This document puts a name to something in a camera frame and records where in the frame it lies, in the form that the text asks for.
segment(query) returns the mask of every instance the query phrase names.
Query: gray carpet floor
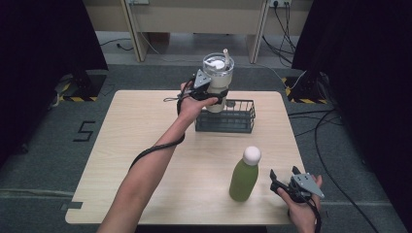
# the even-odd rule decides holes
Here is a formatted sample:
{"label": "gray carpet floor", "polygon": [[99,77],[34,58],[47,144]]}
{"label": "gray carpet floor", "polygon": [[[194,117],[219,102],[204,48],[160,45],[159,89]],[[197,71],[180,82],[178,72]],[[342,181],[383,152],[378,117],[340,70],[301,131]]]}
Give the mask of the gray carpet floor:
{"label": "gray carpet floor", "polygon": [[[38,125],[28,153],[11,156],[0,170],[0,232],[95,232],[97,225],[71,225],[64,205],[71,201],[111,100],[120,89],[177,89],[195,66],[110,65],[96,102],[60,102]],[[279,76],[300,72],[277,69]],[[236,68],[231,90],[279,91],[289,114],[333,109],[331,104],[290,103],[282,82],[266,68]],[[314,128],[324,113],[291,116],[295,139],[307,172],[324,176],[323,232],[373,232],[365,218],[327,175],[317,155]],[[379,232],[406,232],[375,175],[362,163],[339,113],[330,114],[318,130],[322,160],[330,174],[365,213]],[[88,142],[74,142],[93,131]],[[261,228],[244,228],[258,232]],[[242,228],[212,227],[211,232],[245,232]],[[292,225],[266,226],[267,232],[296,232]],[[141,232],[171,232],[172,228],[141,228]],[[180,232],[203,232],[183,227]]]}

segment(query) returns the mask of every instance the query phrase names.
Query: forearm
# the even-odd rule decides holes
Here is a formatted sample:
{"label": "forearm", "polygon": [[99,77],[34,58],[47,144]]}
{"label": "forearm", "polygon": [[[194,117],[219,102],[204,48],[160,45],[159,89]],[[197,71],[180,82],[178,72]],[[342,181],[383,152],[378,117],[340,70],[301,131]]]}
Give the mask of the forearm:
{"label": "forearm", "polygon": [[[179,116],[155,145],[179,140],[190,124],[190,120]],[[175,148],[176,146],[153,151],[134,164],[121,183],[115,201],[99,231],[134,232],[143,210],[164,175]]]}

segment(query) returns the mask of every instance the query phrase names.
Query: white bottle cap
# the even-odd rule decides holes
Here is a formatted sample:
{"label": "white bottle cap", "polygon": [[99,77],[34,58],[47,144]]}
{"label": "white bottle cap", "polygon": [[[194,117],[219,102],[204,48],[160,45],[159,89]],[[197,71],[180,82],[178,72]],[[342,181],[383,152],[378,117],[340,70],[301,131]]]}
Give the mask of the white bottle cap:
{"label": "white bottle cap", "polygon": [[249,166],[256,166],[260,161],[261,153],[257,147],[248,147],[243,152],[243,161]]}

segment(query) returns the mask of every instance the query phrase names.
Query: power outlet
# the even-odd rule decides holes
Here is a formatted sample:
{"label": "power outlet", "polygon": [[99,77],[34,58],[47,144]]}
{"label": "power outlet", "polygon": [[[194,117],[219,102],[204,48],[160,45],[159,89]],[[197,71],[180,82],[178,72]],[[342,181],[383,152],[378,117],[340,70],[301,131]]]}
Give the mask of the power outlet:
{"label": "power outlet", "polygon": [[292,0],[270,0],[269,7],[273,8],[275,2],[278,2],[278,8],[286,8],[287,4],[291,6]]}

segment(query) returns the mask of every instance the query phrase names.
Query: power cable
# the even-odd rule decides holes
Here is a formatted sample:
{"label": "power cable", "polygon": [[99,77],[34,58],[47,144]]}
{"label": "power cable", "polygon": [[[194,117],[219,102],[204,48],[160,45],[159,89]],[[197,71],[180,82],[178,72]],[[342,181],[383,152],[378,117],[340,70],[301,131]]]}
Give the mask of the power cable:
{"label": "power cable", "polygon": [[330,179],[332,180],[332,182],[336,185],[336,187],[342,192],[342,194],[352,203],[352,205],[360,212],[360,214],[364,217],[364,219],[367,221],[367,223],[369,223],[369,225],[372,227],[372,229],[375,232],[378,232],[378,230],[376,229],[376,227],[373,225],[373,223],[370,221],[370,219],[367,217],[367,215],[361,210],[361,208],[352,200],[352,198],[346,194],[345,191],[343,191],[343,189],[339,186],[339,184],[337,183],[337,181],[333,178],[333,176],[330,174],[329,170],[327,169],[324,159],[321,156],[321,152],[319,149],[319,145],[318,145],[318,129],[319,126],[322,124],[322,121],[324,121],[324,119],[332,112],[334,112],[335,110],[330,110],[329,112],[327,112],[318,122],[318,124],[315,127],[315,147],[316,147],[316,152],[318,154],[318,157],[322,163],[322,166],[325,169],[325,172],[327,173],[327,175],[330,177]]}

